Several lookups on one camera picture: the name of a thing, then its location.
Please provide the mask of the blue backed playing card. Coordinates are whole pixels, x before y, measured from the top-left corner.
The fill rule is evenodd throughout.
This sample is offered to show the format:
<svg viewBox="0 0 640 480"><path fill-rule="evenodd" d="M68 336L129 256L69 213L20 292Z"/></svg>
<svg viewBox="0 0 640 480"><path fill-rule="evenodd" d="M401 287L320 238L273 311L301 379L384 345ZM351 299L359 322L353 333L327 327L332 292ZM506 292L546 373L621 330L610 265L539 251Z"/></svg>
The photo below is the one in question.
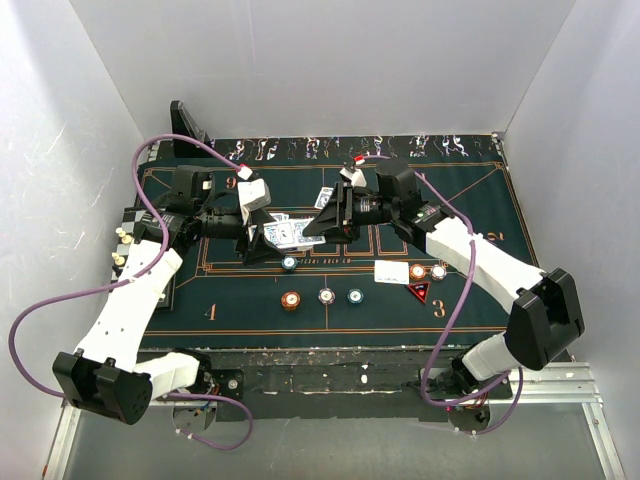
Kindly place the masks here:
<svg viewBox="0 0 640 480"><path fill-rule="evenodd" d="M276 222L286 221L286 220L290 219L290 216L288 214L280 213L280 212L273 212L273 213L270 214L270 216Z"/></svg>

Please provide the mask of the blue white card deck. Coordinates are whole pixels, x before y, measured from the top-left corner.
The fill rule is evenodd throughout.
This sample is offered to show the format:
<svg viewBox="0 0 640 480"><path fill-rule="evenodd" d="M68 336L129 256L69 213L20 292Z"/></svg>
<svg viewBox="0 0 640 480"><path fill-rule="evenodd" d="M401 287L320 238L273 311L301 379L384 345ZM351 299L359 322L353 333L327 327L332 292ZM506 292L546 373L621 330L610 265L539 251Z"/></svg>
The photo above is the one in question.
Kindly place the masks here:
<svg viewBox="0 0 640 480"><path fill-rule="evenodd" d="M304 249L324 244L326 240L323 236L303 234L311 221L311 218L306 218L265 223L263 225L264 237L281 250Z"/></svg>

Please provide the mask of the green chips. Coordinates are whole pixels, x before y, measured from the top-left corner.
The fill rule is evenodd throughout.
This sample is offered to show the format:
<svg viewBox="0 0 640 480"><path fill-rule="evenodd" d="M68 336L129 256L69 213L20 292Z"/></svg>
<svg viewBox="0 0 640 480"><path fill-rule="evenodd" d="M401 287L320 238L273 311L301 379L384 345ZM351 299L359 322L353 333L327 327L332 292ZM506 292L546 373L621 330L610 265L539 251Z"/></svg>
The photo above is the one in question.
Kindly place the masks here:
<svg viewBox="0 0 640 480"><path fill-rule="evenodd" d="M298 264L298 261L293 256L285 256L281 261L282 268L286 271L295 270L297 267L297 264Z"/></svg>

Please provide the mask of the peach blue chip stack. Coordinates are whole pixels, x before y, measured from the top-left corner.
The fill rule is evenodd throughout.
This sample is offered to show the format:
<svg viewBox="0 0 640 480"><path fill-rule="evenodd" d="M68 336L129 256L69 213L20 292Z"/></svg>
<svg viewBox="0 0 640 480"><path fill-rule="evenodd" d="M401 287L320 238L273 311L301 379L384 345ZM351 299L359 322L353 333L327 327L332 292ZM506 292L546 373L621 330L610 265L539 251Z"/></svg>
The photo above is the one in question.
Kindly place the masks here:
<svg viewBox="0 0 640 480"><path fill-rule="evenodd" d="M335 301L336 295L330 288L323 288L318 292L318 300L323 305L331 305Z"/></svg>

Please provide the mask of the orange red chip stack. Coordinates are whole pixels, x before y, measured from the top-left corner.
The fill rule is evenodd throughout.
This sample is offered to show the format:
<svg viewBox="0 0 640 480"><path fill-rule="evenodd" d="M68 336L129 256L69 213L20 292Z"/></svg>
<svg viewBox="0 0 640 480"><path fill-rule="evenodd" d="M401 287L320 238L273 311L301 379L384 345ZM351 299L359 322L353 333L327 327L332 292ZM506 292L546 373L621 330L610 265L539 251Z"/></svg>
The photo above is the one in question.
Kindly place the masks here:
<svg viewBox="0 0 640 480"><path fill-rule="evenodd" d="M281 306L285 311L294 311L298 308L301 297L297 292L286 292L281 297Z"/></svg>

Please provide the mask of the green chip stack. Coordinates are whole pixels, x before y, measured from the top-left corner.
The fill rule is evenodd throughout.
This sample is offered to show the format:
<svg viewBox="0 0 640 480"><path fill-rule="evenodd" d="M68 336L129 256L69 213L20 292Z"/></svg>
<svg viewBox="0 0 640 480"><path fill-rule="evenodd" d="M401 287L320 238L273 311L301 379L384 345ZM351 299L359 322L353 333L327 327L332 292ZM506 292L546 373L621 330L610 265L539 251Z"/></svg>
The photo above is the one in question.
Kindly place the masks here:
<svg viewBox="0 0 640 480"><path fill-rule="evenodd" d="M360 304L364 299L364 294L360 289L351 289L347 293L347 299L351 304Z"/></svg>

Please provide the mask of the orange chips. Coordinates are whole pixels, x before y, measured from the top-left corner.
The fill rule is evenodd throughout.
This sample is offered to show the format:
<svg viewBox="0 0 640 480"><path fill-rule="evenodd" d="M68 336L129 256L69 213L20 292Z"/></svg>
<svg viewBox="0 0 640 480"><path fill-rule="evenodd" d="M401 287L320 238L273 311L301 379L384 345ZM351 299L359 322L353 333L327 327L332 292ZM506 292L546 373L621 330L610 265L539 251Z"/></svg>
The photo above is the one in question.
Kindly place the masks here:
<svg viewBox="0 0 640 480"><path fill-rule="evenodd" d="M412 264L409 268L409 276L411 281L420 281L426 276L426 269L421 264Z"/></svg>

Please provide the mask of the red triangular all-in marker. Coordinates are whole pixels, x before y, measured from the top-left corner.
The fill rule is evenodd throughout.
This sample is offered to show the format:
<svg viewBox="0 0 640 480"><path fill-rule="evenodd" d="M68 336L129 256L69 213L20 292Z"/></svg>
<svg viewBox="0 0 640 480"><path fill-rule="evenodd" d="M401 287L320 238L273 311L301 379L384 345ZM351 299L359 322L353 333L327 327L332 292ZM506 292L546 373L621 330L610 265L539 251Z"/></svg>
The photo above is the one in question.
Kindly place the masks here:
<svg viewBox="0 0 640 480"><path fill-rule="evenodd" d="M425 304L429 295L430 283L418 282L409 284L407 285L407 289L417 300Z"/></svg>

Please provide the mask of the peach chips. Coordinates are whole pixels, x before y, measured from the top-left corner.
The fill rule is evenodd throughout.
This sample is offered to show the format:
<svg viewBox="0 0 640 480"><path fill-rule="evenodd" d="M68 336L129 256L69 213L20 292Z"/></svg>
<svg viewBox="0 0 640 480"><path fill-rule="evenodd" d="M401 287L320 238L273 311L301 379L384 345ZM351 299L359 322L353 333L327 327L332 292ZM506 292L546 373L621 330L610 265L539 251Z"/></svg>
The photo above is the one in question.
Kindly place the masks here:
<svg viewBox="0 0 640 480"><path fill-rule="evenodd" d="M442 265L434 265L431 267L430 277L432 280L439 282L444 280L446 276L447 276L447 270Z"/></svg>

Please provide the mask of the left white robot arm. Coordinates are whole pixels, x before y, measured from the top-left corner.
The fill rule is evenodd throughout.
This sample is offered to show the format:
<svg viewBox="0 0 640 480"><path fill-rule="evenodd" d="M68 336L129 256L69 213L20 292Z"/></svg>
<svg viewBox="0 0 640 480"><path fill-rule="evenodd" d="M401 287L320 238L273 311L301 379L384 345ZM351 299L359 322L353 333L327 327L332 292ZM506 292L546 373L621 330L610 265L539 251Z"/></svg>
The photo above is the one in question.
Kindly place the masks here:
<svg viewBox="0 0 640 480"><path fill-rule="evenodd" d="M260 225L270 220L267 184L248 166L237 171L237 207L216 209L213 172L179 166L170 190L137 217L127 235L131 242L118 283L94 325L72 353L61 352L52 371L65 399L74 407L118 420L138 422L149 403L174 390L193 400L205 398L213 386L209 363L199 354L170 352L138 362L143 334L189 249L202 238L233 239L244 261L278 256L264 239Z"/></svg>

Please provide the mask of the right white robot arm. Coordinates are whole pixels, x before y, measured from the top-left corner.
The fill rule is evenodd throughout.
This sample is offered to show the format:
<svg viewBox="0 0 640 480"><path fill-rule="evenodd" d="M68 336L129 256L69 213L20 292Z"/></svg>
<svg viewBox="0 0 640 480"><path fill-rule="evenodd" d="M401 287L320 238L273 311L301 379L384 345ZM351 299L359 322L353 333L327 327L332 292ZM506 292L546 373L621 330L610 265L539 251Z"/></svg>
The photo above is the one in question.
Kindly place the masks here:
<svg viewBox="0 0 640 480"><path fill-rule="evenodd" d="M304 234L349 244L361 227L388 223L401 240L466 272L465 292L477 285L499 303L509 316L505 331L452 360L444 380L453 391L470 400L514 368L540 371L583 335L576 283L568 272L545 272L516 259L475 232L445 199L423 199L420 188L427 180L407 164L379 157L375 174L378 189L371 191L357 180L355 168L344 169Z"/></svg>

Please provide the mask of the green poker table mat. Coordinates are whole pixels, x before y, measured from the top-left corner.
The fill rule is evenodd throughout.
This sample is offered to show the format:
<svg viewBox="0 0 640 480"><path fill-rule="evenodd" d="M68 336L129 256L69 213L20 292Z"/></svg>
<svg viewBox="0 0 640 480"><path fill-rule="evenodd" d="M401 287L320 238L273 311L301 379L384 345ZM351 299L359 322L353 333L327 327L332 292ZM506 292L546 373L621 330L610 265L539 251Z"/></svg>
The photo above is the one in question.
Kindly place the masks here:
<svg viewBox="0 0 640 480"><path fill-rule="evenodd" d="M217 139L223 160L254 168L271 191L271 213L314 214L320 190L348 160L363 159L370 188L375 159L395 157L424 173L422 195L446 198L474 229L526 263L536 260L508 167L486 135ZM171 302L144 334L151 348L306 348L432 345L447 323L450 344L502 331L507 314L465 275L402 241L388 224L365 226L348 245L300 252L286 271L276 260L246 266L230 240L204 239L174 278Z"/></svg>

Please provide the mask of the black white checkerboard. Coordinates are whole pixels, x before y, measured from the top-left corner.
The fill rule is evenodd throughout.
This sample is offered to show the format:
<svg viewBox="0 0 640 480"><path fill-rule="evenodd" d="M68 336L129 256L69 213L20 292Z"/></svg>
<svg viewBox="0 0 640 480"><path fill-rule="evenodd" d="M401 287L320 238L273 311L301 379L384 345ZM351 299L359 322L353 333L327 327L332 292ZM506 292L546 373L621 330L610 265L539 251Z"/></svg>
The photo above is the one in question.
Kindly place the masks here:
<svg viewBox="0 0 640 480"><path fill-rule="evenodd" d="M135 274L148 265L157 255L159 251L158 248L162 241L162 233L155 218L153 218L150 213L145 211L142 207L127 207L123 212L122 222L118 228L122 228L126 232L126 235L131 236L133 240L130 244L125 245L121 242L123 237L120 238L116 234L119 243L116 247L115 253L122 256L125 259L125 263L121 266L117 266L113 261L112 267L117 266L121 268L122 273L117 277L112 270L110 280L112 284L120 281L126 272ZM144 256L141 256L139 244L143 240L149 240L152 243L156 243L158 248L155 251L147 249Z"/></svg>

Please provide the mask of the black stand with clear panel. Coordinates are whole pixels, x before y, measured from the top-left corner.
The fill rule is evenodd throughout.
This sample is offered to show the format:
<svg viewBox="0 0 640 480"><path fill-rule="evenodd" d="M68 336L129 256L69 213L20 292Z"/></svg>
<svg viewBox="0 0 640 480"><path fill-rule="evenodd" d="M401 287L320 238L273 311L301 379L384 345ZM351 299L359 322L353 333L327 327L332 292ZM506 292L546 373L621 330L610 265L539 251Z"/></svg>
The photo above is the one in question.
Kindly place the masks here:
<svg viewBox="0 0 640 480"><path fill-rule="evenodd" d="M169 108L172 133L196 139L203 144L210 145L208 133L197 125L185 104L180 100L173 100ZM182 140L173 141L176 158L210 158L211 155L201 148Z"/></svg>

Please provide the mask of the aluminium mounting rail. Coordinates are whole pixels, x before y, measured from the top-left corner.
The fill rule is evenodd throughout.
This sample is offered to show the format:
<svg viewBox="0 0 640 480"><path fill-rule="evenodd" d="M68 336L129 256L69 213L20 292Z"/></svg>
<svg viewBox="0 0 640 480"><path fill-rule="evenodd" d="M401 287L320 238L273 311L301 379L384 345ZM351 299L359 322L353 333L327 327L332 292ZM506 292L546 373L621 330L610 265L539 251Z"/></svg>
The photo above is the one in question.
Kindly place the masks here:
<svg viewBox="0 0 640 480"><path fill-rule="evenodd" d="M585 363L513 376L515 410L490 402L502 425L468 436L449 422L374 418L374 394L348 394L356 416L242 423L197 420L178 430L186 402L153 403L132 427L65 407L47 479L621 479L625 472Z"/></svg>

